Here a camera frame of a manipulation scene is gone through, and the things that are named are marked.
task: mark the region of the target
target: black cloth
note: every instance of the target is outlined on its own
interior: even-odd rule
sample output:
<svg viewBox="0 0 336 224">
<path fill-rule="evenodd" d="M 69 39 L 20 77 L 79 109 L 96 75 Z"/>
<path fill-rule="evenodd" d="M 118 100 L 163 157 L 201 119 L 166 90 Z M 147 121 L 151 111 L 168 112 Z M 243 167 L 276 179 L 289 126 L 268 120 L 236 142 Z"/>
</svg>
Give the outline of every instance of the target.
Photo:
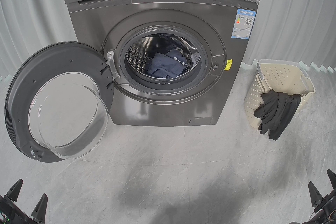
<svg viewBox="0 0 336 224">
<path fill-rule="evenodd" d="M 264 103 L 254 111 L 254 116 L 261 118 L 260 134 L 265 134 L 270 129 L 269 138 L 277 140 L 291 122 L 301 102 L 301 95 L 270 90 L 260 96 Z"/>
<path fill-rule="evenodd" d="M 146 63 L 147 74 L 156 78 L 176 78 L 187 67 L 187 59 L 178 50 L 166 54 L 155 53 L 153 59 Z"/>
</svg>

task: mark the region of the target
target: open door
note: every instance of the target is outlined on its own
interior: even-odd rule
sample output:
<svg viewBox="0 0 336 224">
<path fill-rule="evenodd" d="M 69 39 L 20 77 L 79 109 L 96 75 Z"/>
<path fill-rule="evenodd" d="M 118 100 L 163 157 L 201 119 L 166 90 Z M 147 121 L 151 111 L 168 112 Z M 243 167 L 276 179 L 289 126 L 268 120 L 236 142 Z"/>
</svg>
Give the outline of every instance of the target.
<svg viewBox="0 0 336 224">
<path fill-rule="evenodd" d="M 79 42 L 50 45 L 16 72 L 5 101 L 14 145 L 40 162 L 75 159 L 107 128 L 113 78 L 102 54 Z"/>
</svg>

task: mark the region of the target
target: floor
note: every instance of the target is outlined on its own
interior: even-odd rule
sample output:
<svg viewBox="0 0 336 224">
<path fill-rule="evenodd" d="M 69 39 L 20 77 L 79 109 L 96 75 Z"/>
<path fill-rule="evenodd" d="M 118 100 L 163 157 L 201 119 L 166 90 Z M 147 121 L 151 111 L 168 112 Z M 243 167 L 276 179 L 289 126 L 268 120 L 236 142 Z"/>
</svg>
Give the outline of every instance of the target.
<svg viewBox="0 0 336 224">
<path fill-rule="evenodd" d="M 217 125 L 113 125 L 78 160 L 40 163 L 15 149 L 0 114 L 0 194 L 22 178 L 18 205 L 49 197 L 46 223 L 283 223 L 313 212 L 336 172 L 336 73 L 310 67 L 316 94 L 278 141 L 252 129 L 243 100 L 255 69 L 239 70 Z M 0 83 L 0 103 L 7 84 Z"/>
</svg>

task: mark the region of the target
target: front-loading washing machine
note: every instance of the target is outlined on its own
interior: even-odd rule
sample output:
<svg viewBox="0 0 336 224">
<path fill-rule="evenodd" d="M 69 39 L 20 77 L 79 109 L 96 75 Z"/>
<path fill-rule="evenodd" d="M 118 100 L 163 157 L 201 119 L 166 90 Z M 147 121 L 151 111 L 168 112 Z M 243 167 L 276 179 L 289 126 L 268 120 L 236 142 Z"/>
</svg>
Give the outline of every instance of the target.
<svg viewBox="0 0 336 224">
<path fill-rule="evenodd" d="M 65 0 L 78 42 L 45 47 L 13 77 L 5 103 L 12 142 L 55 162 L 91 150 L 108 116 L 120 125 L 216 124 L 258 2 Z M 147 65 L 172 50 L 184 57 L 183 71 L 149 73 Z"/>
</svg>

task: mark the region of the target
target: laundry basket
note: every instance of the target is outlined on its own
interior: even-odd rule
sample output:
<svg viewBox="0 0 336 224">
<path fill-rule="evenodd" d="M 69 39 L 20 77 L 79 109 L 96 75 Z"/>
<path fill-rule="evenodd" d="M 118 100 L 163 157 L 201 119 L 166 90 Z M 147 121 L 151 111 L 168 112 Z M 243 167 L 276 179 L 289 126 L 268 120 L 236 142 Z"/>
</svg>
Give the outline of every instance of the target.
<svg viewBox="0 0 336 224">
<path fill-rule="evenodd" d="M 260 118 L 254 117 L 254 110 L 263 103 L 260 94 L 270 90 L 286 92 L 289 95 L 301 94 L 301 102 L 297 111 L 315 93 L 315 87 L 311 79 L 298 63 L 259 60 L 256 75 L 244 101 L 246 116 L 253 128 L 258 128 L 261 123 Z"/>
</svg>

